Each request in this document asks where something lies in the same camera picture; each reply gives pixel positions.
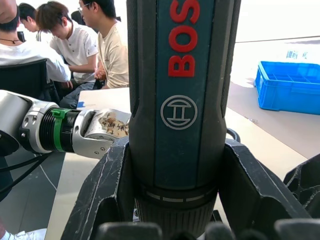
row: sneaker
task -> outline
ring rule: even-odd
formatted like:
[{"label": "sneaker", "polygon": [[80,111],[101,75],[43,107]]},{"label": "sneaker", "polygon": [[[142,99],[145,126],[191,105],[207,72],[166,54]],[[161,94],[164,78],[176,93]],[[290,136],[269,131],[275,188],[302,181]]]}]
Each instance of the sneaker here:
[{"label": "sneaker", "polygon": [[15,235],[10,235],[8,240],[45,240],[47,229],[39,229],[30,232],[19,232]]}]

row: beige t-shirt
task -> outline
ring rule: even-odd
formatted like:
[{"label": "beige t-shirt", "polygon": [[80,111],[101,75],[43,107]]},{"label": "beige t-shirt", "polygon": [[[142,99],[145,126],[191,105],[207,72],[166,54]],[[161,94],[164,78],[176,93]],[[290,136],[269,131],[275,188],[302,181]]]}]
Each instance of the beige t-shirt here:
[{"label": "beige t-shirt", "polygon": [[129,86],[127,29],[121,22],[112,26],[108,35],[98,35],[99,60],[106,72],[106,85],[110,89]]}]

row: green ring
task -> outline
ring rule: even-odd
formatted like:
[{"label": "green ring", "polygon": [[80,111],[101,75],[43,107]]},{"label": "green ring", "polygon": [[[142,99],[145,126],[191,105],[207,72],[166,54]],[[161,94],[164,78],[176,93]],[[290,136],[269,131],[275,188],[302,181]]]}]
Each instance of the green ring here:
[{"label": "green ring", "polygon": [[55,148],[59,152],[64,152],[61,146],[61,139],[60,139],[62,121],[63,119],[65,119],[66,114],[70,111],[71,111],[70,109],[52,109],[51,110],[52,116],[55,118],[54,129],[53,129],[53,140],[54,140]]}]

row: black office chair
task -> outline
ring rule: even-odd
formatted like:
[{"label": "black office chair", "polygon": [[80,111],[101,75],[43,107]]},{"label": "black office chair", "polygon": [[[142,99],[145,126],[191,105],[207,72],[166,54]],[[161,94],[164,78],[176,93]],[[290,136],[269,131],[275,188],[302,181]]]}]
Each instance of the black office chair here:
[{"label": "black office chair", "polygon": [[58,104],[56,86],[51,80],[47,82],[46,61],[0,66],[0,89]]}]

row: hand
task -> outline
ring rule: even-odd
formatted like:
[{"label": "hand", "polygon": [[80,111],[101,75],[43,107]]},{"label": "hand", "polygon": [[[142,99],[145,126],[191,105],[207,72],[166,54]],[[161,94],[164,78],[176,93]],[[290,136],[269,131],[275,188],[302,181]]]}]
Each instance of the hand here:
[{"label": "hand", "polygon": [[106,71],[103,68],[98,68],[94,73],[94,78],[104,81],[107,79]]},{"label": "hand", "polygon": [[72,84],[71,81],[62,82],[61,85],[64,89],[71,89],[72,90],[74,88],[74,85]]},{"label": "hand", "polygon": [[0,0],[0,24],[6,24],[17,16],[16,0]]}]

